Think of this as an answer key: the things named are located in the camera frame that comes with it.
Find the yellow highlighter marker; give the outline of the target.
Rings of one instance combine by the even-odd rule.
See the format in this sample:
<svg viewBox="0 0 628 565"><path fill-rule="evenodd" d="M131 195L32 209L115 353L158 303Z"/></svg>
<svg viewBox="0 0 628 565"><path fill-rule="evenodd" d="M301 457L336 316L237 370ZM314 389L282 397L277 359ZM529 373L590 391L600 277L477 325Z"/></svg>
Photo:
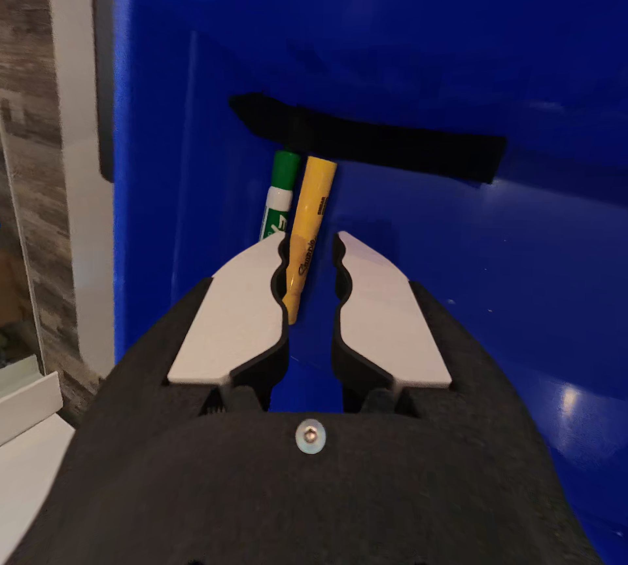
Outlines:
<svg viewBox="0 0 628 565"><path fill-rule="evenodd" d="M308 157L296 206L289 240L289 262L286 270L287 292L283 303L287 309L288 325L298 318L305 281L334 182L337 164L333 161Z"/></svg>

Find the green dry-erase marker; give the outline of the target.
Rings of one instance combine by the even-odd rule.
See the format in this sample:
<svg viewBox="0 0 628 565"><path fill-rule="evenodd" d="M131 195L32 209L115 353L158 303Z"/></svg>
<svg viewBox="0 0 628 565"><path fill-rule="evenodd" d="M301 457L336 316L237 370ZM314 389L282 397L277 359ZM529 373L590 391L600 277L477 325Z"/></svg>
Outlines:
<svg viewBox="0 0 628 565"><path fill-rule="evenodd" d="M301 162L302 158L297 153L288 150L278 150L274 154L271 185L266 195L259 241L286 231Z"/></svg>

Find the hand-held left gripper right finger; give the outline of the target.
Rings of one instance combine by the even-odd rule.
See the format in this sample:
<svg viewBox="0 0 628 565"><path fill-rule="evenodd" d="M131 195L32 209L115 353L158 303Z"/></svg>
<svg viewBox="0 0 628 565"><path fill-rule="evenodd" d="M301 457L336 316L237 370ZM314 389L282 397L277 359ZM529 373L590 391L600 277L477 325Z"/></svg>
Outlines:
<svg viewBox="0 0 628 565"><path fill-rule="evenodd" d="M350 390L448 388L451 374L410 281L347 231L334 238L332 369Z"/></svg>

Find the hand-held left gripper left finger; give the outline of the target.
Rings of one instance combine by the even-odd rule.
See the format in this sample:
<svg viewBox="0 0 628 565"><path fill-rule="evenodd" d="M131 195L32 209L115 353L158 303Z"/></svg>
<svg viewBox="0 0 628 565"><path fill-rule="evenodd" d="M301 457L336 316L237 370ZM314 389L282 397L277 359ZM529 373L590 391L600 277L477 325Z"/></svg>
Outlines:
<svg viewBox="0 0 628 565"><path fill-rule="evenodd" d="M287 337L285 309L272 287L285 240L285 233L274 233L216 271L171 365L170 383L233 385Z"/></svg>

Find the large blue plastic bin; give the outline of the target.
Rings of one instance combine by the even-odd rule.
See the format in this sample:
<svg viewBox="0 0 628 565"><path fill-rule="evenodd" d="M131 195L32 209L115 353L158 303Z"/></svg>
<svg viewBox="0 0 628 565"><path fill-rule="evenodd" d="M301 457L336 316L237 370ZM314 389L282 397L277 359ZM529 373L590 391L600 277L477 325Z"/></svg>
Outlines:
<svg viewBox="0 0 628 565"><path fill-rule="evenodd" d="M607 564L627 563L627 0L114 0L115 363L259 236L262 93L506 139L480 184L341 162L278 409L339 409L334 232L428 290L503 368Z"/></svg>

